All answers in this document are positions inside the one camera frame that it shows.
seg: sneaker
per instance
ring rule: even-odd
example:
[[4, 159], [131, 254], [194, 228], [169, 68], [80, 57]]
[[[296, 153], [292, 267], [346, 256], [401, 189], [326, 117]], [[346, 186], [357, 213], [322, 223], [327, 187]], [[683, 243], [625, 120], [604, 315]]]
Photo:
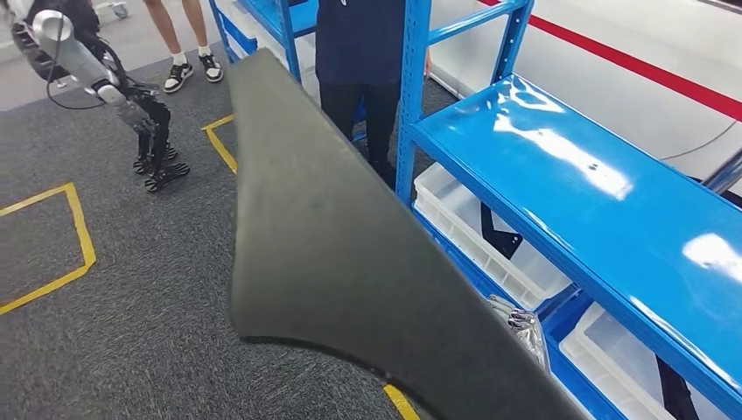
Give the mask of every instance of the sneaker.
[[371, 161], [369, 163], [374, 171], [376, 171], [379, 177], [384, 181], [384, 184], [394, 190], [396, 185], [396, 169], [394, 166], [392, 166], [387, 159]]
[[173, 66], [170, 69], [170, 76], [164, 81], [163, 92], [171, 94], [178, 92], [183, 87], [183, 83], [193, 74], [193, 66], [185, 63], [182, 66]]
[[206, 72], [206, 79], [212, 83], [221, 81], [224, 78], [224, 70], [221, 69], [221, 65], [214, 60], [213, 54], [200, 55], [199, 60], [204, 65], [204, 71]]

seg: white plastic storage bin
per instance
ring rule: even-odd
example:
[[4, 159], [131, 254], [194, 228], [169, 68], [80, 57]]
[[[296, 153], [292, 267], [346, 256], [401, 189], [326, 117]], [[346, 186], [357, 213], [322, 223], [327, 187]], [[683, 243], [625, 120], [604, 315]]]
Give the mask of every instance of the white plastic storage bin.
[[[569, 278], [526, 241], [508, 260], [482, 237], [480, 200], [443, 166], [415, 178], [415, 208], [472, 259], [523, 308], [534, 309], [571, 284]], [[493, 213], [497, 230], [514, 232]]]
[[[662, 403], [655, 354], [600, 305], [592, 304], [559, 345], [562, 353], [630, 420], [675, 420]], [[688, 384], [701, 420], [725, 420]]]

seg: navy shirt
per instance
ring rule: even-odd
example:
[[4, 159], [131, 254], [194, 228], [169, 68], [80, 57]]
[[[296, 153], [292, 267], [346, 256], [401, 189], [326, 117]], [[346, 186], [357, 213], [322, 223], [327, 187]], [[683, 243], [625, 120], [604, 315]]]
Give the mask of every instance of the navy shirt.
[[324, 83], [400, 80], [404, 0], [319, 0], [317, 77]]

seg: black cable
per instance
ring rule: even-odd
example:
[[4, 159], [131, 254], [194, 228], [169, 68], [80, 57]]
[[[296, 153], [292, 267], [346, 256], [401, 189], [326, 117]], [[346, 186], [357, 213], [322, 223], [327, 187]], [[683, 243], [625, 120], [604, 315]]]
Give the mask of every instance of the black cable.
[[126, 70], [123, 68], [123, 64], [121, 62], [121, 59], [118, 58], [118, 54], [114, 51], [113, 48], [111, 48], [111, 45], [109, 45], [108, 41], [101, 37], [96, 37], [95, 35], [92, 36], [91, 42], [95, 42], [97, 46], [99, 46], [104, 53], [108, 53], [108, 55], [111, 56], [111, 59], [114, 61], [115, 69], [113, 69], [113, 72], [115, 76], [118, 78], [120, 86], [119, 88], [125, 89], [128, 87], [129, 83], [128, 81], [133, 81], [135, 84], [137, 83], [136, 80], [131, 79], [127, 74]]
[[65, 27], [64, 15], [62, 16], [63, 18], [59, 20], [59, 30], [57, 31], [57, 45], [55, 47], [54, 57], [52, 58], [52, 68], [49, 70], [49, 75], [46, 76], [46, 96], [56, 105], [64, 109], [70, 109], [73, 111], [82, 111], [86, 109], [95, 109], [95, 108], [102, 107], [103, 105], [106, 104], [106, 102], [101, 101], [101, 103], [98, 103], [96, 105], [91, 105], [89, 107], [69, 107], [63, 103], [60, 103], [59, 101], [57, 101], [56, 99], [52, 97], [52, 92], [51, 92], [52, 76], [54, 76], [54, 68], [57, 66], [57, 57], [60, 56], [60, 46], [61, 46], [60, 41], [62, 40], [62, 29], [64, 29]]
[[701, 144], [698, 147], [694, 147], [693, 149], [686, 150], [683, 153], [678, 153], [676, 155], [672, 155], [672, 156], [668, 156], [668, 157], [663, 157], [660, 160], [670, 160], [670, 159], [674, 159], [674, 158], [679, 158], [680, 156], [688, 155], [690, 153], [693, 153], [694, 151], [700, 151], [702, 148], [704, 148], [706, 146], [709, 146], [712, 143], [716, 142], [719, 138], [721, 138], [721, 136], [723, 136], [724, 134], [726, 134], [727, 131], [731, 130], [732, 127], [734, 127], [734, 124], [736, 124], [736, 123], [737, 123], [737, 121], [732, 121], [731, 124], [729, 124], [729, 127], [725, 128], [724, 131], [722, 131], [721, 133], [718, 134], [718, 136], [715, 136], [714, 138], [712, 138], [708, 142], [703, 143], [703, 144]]

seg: black curved panel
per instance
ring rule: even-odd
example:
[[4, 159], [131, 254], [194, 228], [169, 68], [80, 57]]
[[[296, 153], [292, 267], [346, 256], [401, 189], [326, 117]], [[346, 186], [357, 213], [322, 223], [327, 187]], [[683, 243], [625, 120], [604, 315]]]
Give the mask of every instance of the black curved panel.
[[445, 419], [579, 418], [270, 52], [228, 78], [239, 142], [230, 316], [243, 338], [379, 368]]

